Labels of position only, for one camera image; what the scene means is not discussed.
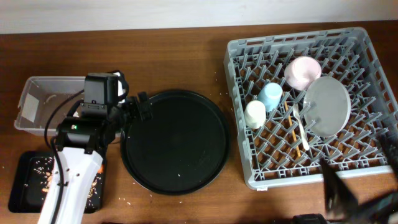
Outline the white plastic fork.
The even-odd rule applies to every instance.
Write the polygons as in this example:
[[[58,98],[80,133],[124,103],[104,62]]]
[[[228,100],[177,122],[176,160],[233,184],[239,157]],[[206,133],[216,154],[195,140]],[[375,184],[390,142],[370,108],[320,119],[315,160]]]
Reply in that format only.
[[[310,150],[310,146],[309,146],[309,143],[308,143],[308,139],[307,139],[307,135],[306,135],[304,126],[302,124],[302,119],[301,119],[300,114],[299,114],[299,106],[298,106],[297,103],[295,103],[293,105],[293,114],[294,114],[295,119],[298,122],[299,130],[300,130],[300,137],[302,139],[303,148],[306,151],[309,151]]]

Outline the light blue plastic cup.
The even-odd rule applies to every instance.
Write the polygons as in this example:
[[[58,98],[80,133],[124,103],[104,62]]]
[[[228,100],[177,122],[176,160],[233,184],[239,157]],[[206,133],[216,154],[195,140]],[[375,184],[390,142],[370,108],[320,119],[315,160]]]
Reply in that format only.
[[[257,96],[266,108],[266,112],[271,112],[277,108],[282,96],[282,87],[278,83],[270,82],[264,86]]]

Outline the pink white bowl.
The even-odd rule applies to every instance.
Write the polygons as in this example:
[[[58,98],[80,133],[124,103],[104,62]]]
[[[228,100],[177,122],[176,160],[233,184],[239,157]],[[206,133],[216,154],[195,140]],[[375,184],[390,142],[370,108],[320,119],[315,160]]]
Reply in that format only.
[[[298,91],[307,90],[317,78],[321,77],[321,74],[320,64],[308,56],[294,59],[284,71],[286,82]]]

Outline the wooden chopstick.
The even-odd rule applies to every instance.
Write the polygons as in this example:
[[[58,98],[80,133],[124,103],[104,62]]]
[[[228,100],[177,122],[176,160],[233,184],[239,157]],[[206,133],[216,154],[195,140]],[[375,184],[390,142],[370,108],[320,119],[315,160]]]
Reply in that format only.
[[[286,111],[288,111],[288,109],[289,109],[288,106],[287,106],[287,102],[286,101],[284,101],[284,108],[285,108]],[[290,115],[288,115],[288,122],[289,122],[290,127],[292,127],[293,123],[292,123],[292,119],[291,119]],[[293,138],[294,142],[297,141],[294,129],[292,130],[292,138]],[[300,149],[299,149],[298,146],[296,146],[296,153],[297,153],[298,158],[300,158],[301,157],[301,152],[300,152]]]

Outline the pale grey plate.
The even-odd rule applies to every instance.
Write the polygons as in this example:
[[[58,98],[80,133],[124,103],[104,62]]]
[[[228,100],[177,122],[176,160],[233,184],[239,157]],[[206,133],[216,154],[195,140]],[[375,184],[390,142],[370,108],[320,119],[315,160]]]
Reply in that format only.
[[[346,87],[332,77],[320,77],[308,88],[303,106],[305,121],[314,121],[310,130],[322,138],[340,132],[351,114],[351,99]]]

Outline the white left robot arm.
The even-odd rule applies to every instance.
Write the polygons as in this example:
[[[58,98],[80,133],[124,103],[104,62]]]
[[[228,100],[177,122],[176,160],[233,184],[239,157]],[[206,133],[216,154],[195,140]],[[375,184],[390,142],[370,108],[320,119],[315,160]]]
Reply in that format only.
[[[152,118],[146,93],[129,96],[123,72],[90,73],[84,87],[62,105],[73,105],[45,138],[55,159],[39,223],[81,223],[92,183],[118,133],[135,120]]]

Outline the cream white cup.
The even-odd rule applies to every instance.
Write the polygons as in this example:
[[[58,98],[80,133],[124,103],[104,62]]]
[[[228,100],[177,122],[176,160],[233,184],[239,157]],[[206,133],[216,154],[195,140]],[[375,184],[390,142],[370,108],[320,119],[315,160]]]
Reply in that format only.
[[[266,122],[266,107],[261,101],[250,101],[246,105],[244,119],[247,127],[251,129],[260,128]]]

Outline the orange carrot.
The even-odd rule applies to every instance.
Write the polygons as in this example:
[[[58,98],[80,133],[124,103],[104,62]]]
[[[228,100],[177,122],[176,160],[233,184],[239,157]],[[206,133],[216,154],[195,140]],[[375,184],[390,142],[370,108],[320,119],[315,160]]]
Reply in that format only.
[[[101,165],[99,170],[97,171],[98,174],[102,174],[104,172],[104,165]]]

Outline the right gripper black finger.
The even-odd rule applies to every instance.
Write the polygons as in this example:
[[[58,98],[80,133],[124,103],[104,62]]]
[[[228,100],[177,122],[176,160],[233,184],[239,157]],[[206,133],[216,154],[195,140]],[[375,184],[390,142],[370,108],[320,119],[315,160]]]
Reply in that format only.
[[[326,160],[320,159],[320,165],[323,174],[326,212],[347,218],[358,207],[358,199]]]
[[[395,178],[397,179],[397,140],[386,134],[377,137],[381,145],[381,149],[387,159],[387,163],[391,167]]]

